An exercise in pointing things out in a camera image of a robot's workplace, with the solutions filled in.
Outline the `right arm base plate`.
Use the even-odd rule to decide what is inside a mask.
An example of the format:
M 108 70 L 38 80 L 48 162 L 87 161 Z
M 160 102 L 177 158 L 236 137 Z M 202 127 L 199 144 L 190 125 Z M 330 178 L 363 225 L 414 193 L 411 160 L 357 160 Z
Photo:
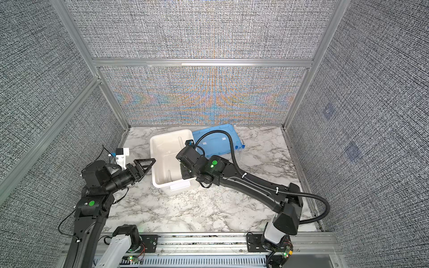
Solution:
M 280 244 L 275 244 L 266 240 L 262 233 L 248 232 L 246 245 L 248 252 L 293 252 L 293 244 L 287 234 L 280 239 Z

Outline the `blue plastic lid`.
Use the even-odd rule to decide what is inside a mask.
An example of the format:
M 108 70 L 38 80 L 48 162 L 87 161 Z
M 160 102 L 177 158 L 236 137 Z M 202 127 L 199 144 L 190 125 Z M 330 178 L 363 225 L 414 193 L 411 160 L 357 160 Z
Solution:
M 197 142 L 204 134 L 209 133 L 210 131 L 221 130 L 226 131 L 232 138 L 233 148 L 235 151 L 241 151 L 242 142 L 241 138 L 238 136 L 233 125 L 224 124 L 215 127 L 205 128 L 202 130 L 193 131 L 194 141 Z M 206 136 L 199 144 L 201 148 L 205 151 L 205 157 L 210 158 L 212 155 L 226 155 L 231 152 L 229 139 L 225 134 L 215 133 Z

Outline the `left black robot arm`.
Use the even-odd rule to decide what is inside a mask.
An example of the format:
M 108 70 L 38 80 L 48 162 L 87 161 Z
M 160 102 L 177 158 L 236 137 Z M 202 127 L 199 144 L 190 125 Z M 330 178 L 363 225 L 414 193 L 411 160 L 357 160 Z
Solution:
M 156 163 L 154 158 L 137 159 L 122 169 L 96 160 L 82 171 L 86 186 L 75 208 L 74 231 L 65 268 L 91 268 L 98 240 L 115 202 L 114 194 L 140 182 Z

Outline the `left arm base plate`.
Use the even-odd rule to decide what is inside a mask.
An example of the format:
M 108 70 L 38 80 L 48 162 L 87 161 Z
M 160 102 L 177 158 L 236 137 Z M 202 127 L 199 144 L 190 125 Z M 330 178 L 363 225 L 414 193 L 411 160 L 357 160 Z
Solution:
M 158 235 L 143 234 L 139 239 L 131 235 L 118 234 L 109 243 L 109 250 L 116 250 L 121 253 L 155 253 L 158 246 Z

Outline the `white plastic bin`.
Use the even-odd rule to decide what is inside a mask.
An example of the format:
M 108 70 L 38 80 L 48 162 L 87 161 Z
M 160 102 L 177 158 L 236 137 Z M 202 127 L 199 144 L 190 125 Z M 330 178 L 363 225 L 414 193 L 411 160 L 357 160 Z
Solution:
M 156 135 L 150 139 L 150 155 L 156 159 L 151 169 L 153 186 L 167 195 L 174 195 L 198 188 L 194 178 L 183 180 L 180 162 L 176 155 L 185 147 L 187 140 L 192 140 L 191 130 L 179 130 Z M 169 182 L 167 172 L 171 170 L 173 182 Z

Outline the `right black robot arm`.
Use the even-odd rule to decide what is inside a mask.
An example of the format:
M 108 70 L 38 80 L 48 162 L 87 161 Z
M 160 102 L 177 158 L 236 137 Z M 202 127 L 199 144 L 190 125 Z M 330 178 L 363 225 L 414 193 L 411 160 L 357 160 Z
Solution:
M 224 186 L 244 193 L 265 204 L 276 216 L 267 223 L 261 236 L 261 246 L 266 251 L 281 249 L 298 233 L 302 224 L 314 223 L 325 218 L 330 212 L 329 202 L 318 195 L 302 192 L 296 184 L 288 186 L 271 183 L 240 169 L 234 153 L 231 135 L 222 130 L 213 130 L 203 135 L 223 134 L 228 138 L 231 160 L 218 155 L 206 158 L 199 146 L 201 140 L 188 140 L 176 159 L 190 175 L 206 189 L 213 185 Z M 324 204 L 325 210 L 318 216 L 302 220 L 303 199 L 315 199 Z

